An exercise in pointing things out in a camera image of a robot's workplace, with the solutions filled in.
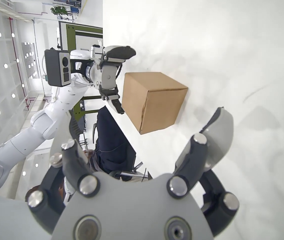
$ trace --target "potted plant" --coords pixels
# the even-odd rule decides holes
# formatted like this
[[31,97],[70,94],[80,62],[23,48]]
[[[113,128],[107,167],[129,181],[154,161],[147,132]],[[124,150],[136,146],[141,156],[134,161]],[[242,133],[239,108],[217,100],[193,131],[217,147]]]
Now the potted plant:
[[51,12],[54,14],[54,15],[69,15],[68,12],[67,12],[67,9],[64,7],[64,6],[55,6],[55,7],[52,7],[51,8]]

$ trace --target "green frame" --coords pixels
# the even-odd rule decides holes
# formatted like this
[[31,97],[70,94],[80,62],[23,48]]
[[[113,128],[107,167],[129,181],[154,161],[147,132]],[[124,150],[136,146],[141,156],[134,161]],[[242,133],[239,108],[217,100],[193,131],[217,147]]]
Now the green frame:
[[[92,37],[103,39],[103,29],[96,26],[89,25],[78,25],[66,23],[66,34],[67,34],[67,46],[68,51],[77,49],[76,36]],[[101,99],[101,96],[84,96],[81,100],[96,100]],[[80,101],[73,107],[74,117],[79,121],[85,114],[97,113],[99,110],[81,111]]]
[[66,24],[68,51],[77,49],[76,36],[103,39],[103,29],[94,26]]

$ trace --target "brown cardboard box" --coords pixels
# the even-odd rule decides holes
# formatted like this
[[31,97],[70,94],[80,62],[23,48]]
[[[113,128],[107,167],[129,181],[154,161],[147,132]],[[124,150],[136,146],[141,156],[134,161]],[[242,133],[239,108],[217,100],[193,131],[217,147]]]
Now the brown cardboard box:
[[175,123],[188,88],[161,72],[126,73],[122,107],[140,134]]

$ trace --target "person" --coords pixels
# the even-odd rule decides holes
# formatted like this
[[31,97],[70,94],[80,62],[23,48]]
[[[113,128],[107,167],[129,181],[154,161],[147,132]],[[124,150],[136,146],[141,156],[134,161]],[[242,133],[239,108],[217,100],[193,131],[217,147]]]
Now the person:
[[[125,171],[127,166],[126,148],[129,142],[106,106],[98,111],[97,131],[98,138],[95,143],[95,149],[84,150],[91,171],[103,171],[107,174],[110,174],[112,171]],[[132,177],[129,182],[145,182],[147,180],[148,178]],[[62,199],[65,199],[66,191],[68,193],[71,192],[70,200],[74,189],[66,184],[68,182],[64,179],[59,186],[59,194]],[[39,185],[28,191],[26,201],[30,193],[37,190],[38,187]]]

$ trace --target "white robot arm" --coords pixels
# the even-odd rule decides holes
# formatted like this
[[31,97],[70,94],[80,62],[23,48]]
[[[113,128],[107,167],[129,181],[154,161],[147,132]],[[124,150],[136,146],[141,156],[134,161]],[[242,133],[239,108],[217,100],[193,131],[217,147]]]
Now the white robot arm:
[[44,140],[52,139],[66,111],[84,96],[89,86],[98,88],[101,98],[124,113],[119,102],[116,73],[125,60],[135,55],[131,47],[103,49],[101,59],[94,49],[67,51],[46,50],[48,83],[53,86],[51,103],[31,118],[31,126],[0,147],[0,188],[10,170],[33,152]]

